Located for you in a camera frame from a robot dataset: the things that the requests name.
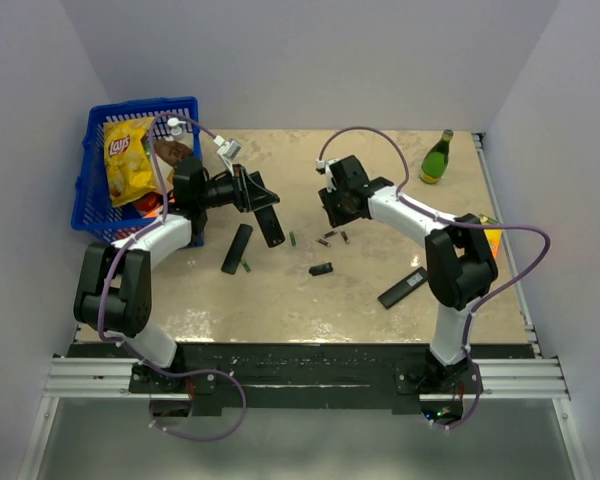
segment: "yellow bag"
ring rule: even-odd
[[[104,164],[114,207],[138,200],[156,188],[143,145],[152,120],[146,117],[104,124]]]

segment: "table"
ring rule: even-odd
[[[232,206],[208,212],[205,245],[176,252],[153,272],[153,311],[157,322],[177,341],[215,342],[430,342],[438,304],[422,286],[390,310],[377,297],[424,263],[424,249],[376,221],[345,226],[351,240],[340,236],[327,248],[315,238],[331,230],[318,190],[324,176],[315,160],[333,133],[314,130],[220,130],[243,145],[237,161],[259,170],[266,186],[280,195],[276,206],[287,241],[267,248],[253,214]],[[418,178],[422,158],[441,132],[387,131],[405,152],[412,178],[405,192],[442,211],[493,216],[485,179],[469,132],[456,132],[450,164],[439,184]],[[205,165],[221,170],[215,145],[202,139]],[[326,158],[356,155],[370,178],[384,176],[396,184],[404,178],[400,159],[385,139],[369,132],[349,132],[335,140]],[[235,275],[220,266],[240,223],[254,227],[244,258],[251,273]],[[293,230],[297,246],[288,232]],[[312,265],[332,262],[334,272],[312,277]],[[495,286],[511,278],[505,251],[497,258]],[[97,340],[90,327],[80,341]],[[513,289],[480,310],[474,343],[526,343],[522,315]]]

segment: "lay's logo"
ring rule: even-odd
[[[114,140],[109,144],[109,156],[113,157],[114,155],[124,152],[127,148],[129,148],[130,143],[131,137],[129,135],[124,138]]]

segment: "gray wall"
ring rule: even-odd
[[[524,290],[600,479],[600,0],[561,1],[486,146],[505,220],[554,239]],[[539,243],[513,238],[521,264]]]
[[[62,0],[112,99],[226,128],[484,131],[557,0]]]
[[[15,478],[54,352],[75,328],[80,141],[107,101],[56,0],[0,0],[0,479]]]

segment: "blue plastic crate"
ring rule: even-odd
[[[85,230],[98,240],[111,243],[153,221],[142,218],[131,204],[119,208],[111,205],[104,168],[103,124],[130,118],[152,117],[162,112],[175,112],[198,120],[198,101],[194,97],[151,98],[100,105],[91,109],[87,133],[82,141],[84,157],[80,176],[76,180],[76,200],[71,214],[71,226],[75,230]],[[200,130],[192,129],[191,125],[187,125],[186,128],[188,132],[193,131],[194,156],[202,159]],[[167,118],[158,122],[157,129],[158,138],[168,135]],[[203,244],[204,238],[200,235],[195,246]]]

